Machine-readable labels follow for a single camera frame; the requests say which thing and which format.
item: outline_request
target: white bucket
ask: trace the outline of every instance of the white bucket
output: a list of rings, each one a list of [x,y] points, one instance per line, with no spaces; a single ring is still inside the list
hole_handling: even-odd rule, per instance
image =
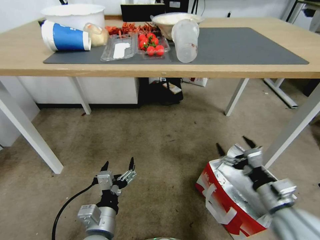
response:
[[[83,31],[84,25],[89,22],[105,27],[104,9],[101,5],[67,4],[42,9],[41,13],[51,22]]]

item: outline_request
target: red tomato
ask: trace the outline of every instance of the red tomato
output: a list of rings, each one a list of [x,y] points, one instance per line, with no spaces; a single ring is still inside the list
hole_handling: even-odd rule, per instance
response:
[[[148,55],[149,55],[149,56],[153,56],[155,50],[156,50],[156,49],[155,49],[154,47],[149,46],[149,47],[147,48],[147,53],[148,53]]]
[[[153,33],[147,33],[147,39],[149,39],[150,36],[152,36],[152,38],[157,38]]]
[[[162,56],[164,54],[164,47],[162,45],[156,46],[155,50],[158,56]]]
[[[154,43],[156,46],[159,45],[159,39],[157,38],[152,38],[151,43]]]
[[[139,43],[139,48],[141,49],[141,50],[146,50],[146,46],[147,46],[148,44],[147,44],[147,41],[146,40],[142,40],[142,41],[140,41],[140,43]]]
[[[139,41],[142,41],[142,40],[147,40],[146,35],[144,34],[139,35]]]

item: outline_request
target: foil-lined bag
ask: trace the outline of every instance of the foil-lined bag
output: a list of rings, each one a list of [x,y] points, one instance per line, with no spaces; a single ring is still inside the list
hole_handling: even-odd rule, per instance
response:
[[[242,153],[243,149],[235,144],[227,155],[235,157]],[[252,189],[251,180],[242,174],[242,170],[221,159],[208,162],[196,188],[206,198],[206,208],[233,239],[245,239],[271,224],[271,217]]]

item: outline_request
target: gray desk mat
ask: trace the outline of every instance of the gray desk mat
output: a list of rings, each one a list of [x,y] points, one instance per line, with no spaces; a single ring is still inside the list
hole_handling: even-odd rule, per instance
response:
[[[60,64],[308,64],[269,38],[251,28],[200,28],[198,55],[190,63],[177,59],[174,43],[164,58],[143,59],[140,54],[132,58],[102,62],[105,46],[91,51],[56,52],[44,63]]]

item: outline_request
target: paper cup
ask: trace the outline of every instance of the paper cup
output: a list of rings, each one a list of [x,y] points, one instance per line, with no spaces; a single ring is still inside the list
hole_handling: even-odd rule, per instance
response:
[[[90,51],[88,32],[46,20],[41,26],[42,39],[52,51]]]

